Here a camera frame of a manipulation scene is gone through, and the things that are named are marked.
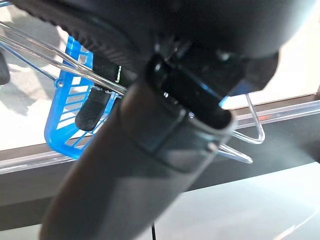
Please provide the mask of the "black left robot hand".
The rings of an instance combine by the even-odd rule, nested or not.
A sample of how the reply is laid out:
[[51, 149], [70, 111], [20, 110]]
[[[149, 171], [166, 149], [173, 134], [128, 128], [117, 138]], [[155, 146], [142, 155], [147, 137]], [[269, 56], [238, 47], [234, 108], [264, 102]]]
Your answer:
[[64, 181], [42, 240], [131, 240], [233, 135], [220, 106], [263, 88], [313, 0], [15, 0], [136, 78]]

